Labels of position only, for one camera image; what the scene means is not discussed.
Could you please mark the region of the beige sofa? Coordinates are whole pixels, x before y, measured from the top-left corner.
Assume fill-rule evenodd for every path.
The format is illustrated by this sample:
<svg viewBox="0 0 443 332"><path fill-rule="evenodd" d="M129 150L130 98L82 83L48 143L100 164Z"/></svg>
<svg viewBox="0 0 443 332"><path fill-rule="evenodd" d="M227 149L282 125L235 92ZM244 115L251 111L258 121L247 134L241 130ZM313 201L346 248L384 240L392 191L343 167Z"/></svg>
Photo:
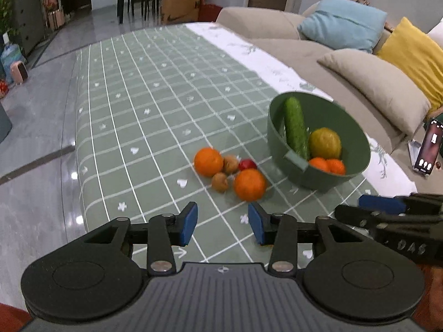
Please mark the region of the beige sofa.
<svg viewBox="0 0 443 332"><path fill-rule="evenodd" d="M350 82L319 64L320 57L334 50L297 31L314 10L311 6L298 15L257 7L225 7L216 21L293 68L301 79L297 90L328 94L357 121L369 135L372 153L365 176L380 194L442 193L442 170L436 167L430 176L421 175L412 169L408 154L408 142L424 137L425 119L413 136L406 135Z"/></svg>

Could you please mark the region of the large yellow-green pomelo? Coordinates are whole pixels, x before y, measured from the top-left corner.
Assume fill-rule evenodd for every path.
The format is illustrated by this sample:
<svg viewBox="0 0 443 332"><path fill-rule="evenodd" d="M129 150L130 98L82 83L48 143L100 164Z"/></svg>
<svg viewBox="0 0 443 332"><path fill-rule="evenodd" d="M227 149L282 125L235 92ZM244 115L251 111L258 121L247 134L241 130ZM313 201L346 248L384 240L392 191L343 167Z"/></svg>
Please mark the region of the large yellow-green pomelo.
<svg viewBox="0 0 443 332"><path fill-rule="evenodd" d="M310 133L309 150L312 157L339 159L342 155L342 142L335 131L319 128Z"/></svg>

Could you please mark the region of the green cucumber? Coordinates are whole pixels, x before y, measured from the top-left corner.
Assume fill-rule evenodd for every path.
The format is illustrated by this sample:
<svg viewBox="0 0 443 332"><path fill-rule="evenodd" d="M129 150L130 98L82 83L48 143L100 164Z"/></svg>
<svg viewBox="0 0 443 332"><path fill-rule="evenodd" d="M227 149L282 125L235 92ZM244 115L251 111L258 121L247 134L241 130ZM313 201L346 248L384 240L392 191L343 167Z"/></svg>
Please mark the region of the green cucumber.
<svg viewBox="0 0 443 332"><path fill-rule="evenodd" d="M301 158L308 160L308 134L300 102L295 97L289 97L283 107L287 143Z"/></svg>

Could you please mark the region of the smartphone on stand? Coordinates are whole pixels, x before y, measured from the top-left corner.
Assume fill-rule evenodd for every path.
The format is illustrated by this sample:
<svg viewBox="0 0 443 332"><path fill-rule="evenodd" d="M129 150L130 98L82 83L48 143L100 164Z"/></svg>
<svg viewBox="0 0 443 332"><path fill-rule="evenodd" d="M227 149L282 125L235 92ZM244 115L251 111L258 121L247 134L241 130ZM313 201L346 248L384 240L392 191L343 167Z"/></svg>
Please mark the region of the smartphone on stand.
<svg viewBox="0 0 443 332"><path fill-rule="evenodd" d="M412 169L425 176L431 175L442 147L442 122L431 118L426 125L423 142L408 142Z"/></svg>

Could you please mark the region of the small orange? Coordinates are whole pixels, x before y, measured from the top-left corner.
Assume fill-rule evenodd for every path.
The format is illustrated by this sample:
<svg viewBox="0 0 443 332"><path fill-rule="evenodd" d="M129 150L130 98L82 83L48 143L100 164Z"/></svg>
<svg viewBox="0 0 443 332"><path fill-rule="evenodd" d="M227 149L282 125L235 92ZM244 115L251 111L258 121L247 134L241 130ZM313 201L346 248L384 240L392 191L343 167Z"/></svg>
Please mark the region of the small orange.
<svg viewBox="0 0 443 332"><path fill-rule="evenodd" d="M336 174L336 175L345 175L346 174L346 168L343 161L338 159L328 159L326 160L328 169L330 173Z"/></svg>
<svg viewBox="0 0 443 332"><path fill-rule="evenodd" d="M309 165L323 172L330 172L328 162L322 157L314 157L309 161Z"/></svg>

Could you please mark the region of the pink small heater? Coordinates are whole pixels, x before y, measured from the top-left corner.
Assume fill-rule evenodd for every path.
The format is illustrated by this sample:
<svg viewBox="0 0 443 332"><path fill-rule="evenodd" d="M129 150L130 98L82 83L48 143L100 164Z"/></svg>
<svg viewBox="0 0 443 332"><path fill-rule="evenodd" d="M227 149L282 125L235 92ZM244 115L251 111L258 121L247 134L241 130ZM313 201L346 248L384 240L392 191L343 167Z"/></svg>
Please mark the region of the pink small heater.
<svg viewBox="0 0 443 332"><path fill-rule="evenodd" d="M15 61L10 66L11 76L16 85L23 84L29 77L27 69L22 61Z"/></svg>

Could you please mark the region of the red box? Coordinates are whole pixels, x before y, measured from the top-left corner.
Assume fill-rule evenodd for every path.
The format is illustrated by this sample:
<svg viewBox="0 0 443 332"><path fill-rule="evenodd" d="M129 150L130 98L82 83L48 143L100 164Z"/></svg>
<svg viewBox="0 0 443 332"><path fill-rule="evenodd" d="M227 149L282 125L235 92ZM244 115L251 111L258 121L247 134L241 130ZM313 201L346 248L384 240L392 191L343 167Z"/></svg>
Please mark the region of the red box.
<svg viewBox="0 0 443 332"><path fill-rule="evenodd" d="M222 10L217 4L201 4L198 13L198 22L215 22Z"/></svg>

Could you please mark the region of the brown kiwi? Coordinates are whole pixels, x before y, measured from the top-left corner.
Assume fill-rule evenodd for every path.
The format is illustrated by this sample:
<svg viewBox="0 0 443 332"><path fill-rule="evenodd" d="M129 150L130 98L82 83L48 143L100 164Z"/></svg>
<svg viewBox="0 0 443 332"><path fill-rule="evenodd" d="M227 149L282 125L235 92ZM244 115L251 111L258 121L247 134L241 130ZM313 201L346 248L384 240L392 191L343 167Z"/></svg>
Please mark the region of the brown kiwi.
<svg viewBox="0 0 443 332"><path fill-rule="evenodd" d="M228 177L223 172L218 172L212 177L211 187L218 193L224 193L229 189Z"/></svg>
<svg viewBox="0 0 443 332"><path fill-rule="evenodd" d="M237 172L239 168L239 159L234 155L224 156L223 173L226 175L232 175Z"/></svg>

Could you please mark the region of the brown paper shopping bag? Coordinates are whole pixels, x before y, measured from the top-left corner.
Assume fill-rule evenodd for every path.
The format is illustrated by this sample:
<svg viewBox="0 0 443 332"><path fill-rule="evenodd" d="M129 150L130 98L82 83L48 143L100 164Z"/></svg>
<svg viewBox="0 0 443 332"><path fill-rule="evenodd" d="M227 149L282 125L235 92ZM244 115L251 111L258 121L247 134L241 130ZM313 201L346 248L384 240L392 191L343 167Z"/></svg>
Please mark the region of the brown paper shopping bag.
<svg viewBox="0 0 443 332"><path fill-rule="evenodd" d="M162 0L161 23L163 25L197 22L200 0Z"/></svg>

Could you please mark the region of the beige cushion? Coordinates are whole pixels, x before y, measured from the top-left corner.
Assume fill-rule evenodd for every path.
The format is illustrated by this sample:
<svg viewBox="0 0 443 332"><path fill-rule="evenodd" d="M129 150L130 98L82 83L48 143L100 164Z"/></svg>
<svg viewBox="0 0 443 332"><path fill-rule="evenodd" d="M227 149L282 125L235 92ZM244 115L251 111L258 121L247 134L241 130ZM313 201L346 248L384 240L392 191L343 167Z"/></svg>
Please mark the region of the beige cushion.
<svg viewBox="0 0 443 332"><path fill-rule="evenodd" d="M358 89L396 128L413 136L430 110L424 93L403 71L373 54L342 49L318 63Z"/></svg>

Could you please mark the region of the green checkered tablecloth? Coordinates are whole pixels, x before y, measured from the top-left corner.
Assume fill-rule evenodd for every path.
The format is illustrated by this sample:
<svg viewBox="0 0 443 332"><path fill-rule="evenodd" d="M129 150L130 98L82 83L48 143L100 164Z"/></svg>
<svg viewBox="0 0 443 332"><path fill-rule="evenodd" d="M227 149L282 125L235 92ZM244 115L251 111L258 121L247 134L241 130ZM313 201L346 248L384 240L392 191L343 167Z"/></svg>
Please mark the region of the green checkered tablecloth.
<svg viewBox="0 0 443 332"><path fill-rule="evenodd" d="M311 222L364 193L406 195L415 184L367 138L368 168L326 193L291 184L267 148L267 111L282 92L320 95L291 68L213 23L148 28L88 46L77 54L76 223L91 230L117 217L144 223L198 206L197 227L176 261L266 262L246 203L217 193L194 170L205 147L249 158L267 179L262 205Z"/></svg>

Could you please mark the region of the large orange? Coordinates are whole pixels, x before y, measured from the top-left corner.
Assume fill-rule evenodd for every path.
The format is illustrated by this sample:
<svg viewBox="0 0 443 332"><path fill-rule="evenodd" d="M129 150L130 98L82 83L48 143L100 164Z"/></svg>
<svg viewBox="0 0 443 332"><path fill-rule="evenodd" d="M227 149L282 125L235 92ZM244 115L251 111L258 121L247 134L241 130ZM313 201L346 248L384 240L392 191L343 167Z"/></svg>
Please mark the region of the large orange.
<svg viewBox="0 0 443 332"><path fill-rule="evenodd" d="M255 202L264 196L267 190L267 180L257 169L245 169L236 175L233 190L239 199Z"/></svg>

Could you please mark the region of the green colander bowl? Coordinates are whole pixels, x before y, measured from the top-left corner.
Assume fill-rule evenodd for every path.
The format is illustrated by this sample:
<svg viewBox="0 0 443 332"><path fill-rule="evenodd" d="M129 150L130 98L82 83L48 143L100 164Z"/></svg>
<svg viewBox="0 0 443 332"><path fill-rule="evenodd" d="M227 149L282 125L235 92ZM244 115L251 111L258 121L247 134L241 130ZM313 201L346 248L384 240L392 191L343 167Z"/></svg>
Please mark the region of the green colander bowl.
<svg viewBox="0 0 443 332"><path fill-rule="evenodd" d="M290 182L322 192L360 175L371 151L360 125L338 104L303 92L272 99L267 144Z"/></svg>

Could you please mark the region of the red patterned bag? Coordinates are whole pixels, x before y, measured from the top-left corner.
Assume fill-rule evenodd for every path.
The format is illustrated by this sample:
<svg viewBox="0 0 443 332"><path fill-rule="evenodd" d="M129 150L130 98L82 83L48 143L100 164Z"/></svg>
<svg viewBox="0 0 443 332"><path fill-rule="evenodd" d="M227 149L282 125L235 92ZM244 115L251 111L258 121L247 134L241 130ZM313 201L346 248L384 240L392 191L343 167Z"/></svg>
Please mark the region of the red patterned bag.
<svg viewBox="0 0 443 332"><path fill-rule="evenodd" d="M9 92L9 87L6 81L0 79L0 99L4 98Z"/></svg>

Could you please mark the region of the water bottle jug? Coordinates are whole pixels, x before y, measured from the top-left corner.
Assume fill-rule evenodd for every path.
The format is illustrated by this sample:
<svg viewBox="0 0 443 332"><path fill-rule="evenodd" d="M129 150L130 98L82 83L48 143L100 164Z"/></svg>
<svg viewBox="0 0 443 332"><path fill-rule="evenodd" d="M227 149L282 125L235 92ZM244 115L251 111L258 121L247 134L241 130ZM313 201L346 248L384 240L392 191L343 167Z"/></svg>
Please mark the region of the water bottle jug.
<svg viewBox="0 0 443 332"><path fill-rule="evenodd" d="M4 70L6 83L12 84L13 82L13 77L11 75L12 63L15 63L17 61L25 63L26 60L22 55L20 46L18 44L11 43L8 33L4 33L2 37L4 41L4 46L1 52L1 65Z"/></svg>

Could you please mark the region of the light blue cushion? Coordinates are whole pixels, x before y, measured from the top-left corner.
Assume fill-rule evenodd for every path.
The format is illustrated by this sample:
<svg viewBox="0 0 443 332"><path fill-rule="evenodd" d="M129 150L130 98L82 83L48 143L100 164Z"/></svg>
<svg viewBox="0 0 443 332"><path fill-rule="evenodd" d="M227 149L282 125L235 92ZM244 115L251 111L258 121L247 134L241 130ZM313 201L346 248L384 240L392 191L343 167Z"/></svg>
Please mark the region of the light blue cushion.
<svg viewBox="0 0 443 332"><path fill-rule="evenodd" d="M332 50L371 53L379 42L387 13L350 0L321 0L297 30Z"/></svg>

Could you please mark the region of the orange top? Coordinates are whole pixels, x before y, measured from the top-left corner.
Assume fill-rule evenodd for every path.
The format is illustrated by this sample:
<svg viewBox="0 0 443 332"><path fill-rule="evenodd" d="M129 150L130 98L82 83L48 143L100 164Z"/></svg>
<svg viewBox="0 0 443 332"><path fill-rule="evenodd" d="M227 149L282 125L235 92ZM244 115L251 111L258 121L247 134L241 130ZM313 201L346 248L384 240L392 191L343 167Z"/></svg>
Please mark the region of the orange top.
<svg viewBox="0 0 443 332"><path fill-rule="evenodd" d="M224 158L214 148L201 148L194 156L194 168L199 175L212 178L221 172L224 166Z"/></svg>

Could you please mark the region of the yellow cushion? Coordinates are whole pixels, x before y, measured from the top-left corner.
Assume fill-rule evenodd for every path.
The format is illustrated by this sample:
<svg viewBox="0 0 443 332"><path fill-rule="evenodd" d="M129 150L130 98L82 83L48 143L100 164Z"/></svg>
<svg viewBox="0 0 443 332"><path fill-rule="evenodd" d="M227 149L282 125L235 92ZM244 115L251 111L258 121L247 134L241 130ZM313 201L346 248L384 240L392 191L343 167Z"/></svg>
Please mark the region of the yellow cushion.
<svg viewBox="0 0 443 332"><path fill-rule="evenodd" d="M442 48L403 17L376 56L403 71L429 100L429 114L442 108Z"/></svg>

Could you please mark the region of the red apple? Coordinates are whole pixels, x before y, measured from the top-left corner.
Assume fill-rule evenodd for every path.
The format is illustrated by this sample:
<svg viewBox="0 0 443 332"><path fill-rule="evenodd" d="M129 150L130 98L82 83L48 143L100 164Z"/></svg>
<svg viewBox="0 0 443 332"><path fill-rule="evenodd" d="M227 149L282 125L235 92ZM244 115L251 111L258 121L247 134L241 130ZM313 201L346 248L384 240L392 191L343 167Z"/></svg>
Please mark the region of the red apple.
<svg viewBox="0 0 443 332"><path fill-rule="evenodd" d="M251 159L242 159L238 164L238 170L257 169L257 164Z"/></svg>

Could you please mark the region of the dark drawer cabinet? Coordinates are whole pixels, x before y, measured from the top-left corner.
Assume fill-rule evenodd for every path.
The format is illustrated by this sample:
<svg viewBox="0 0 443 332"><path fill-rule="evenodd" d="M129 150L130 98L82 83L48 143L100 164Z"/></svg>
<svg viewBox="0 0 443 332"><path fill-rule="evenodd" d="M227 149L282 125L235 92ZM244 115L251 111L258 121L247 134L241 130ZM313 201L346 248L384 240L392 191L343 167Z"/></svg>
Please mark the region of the dark drawer cabinet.
<svg viewBox="0 0 443 332"><path fill-rule="evenodd" d="M17 43L27 56L45 35L41 0L13 0L13 17Z"/></svg>

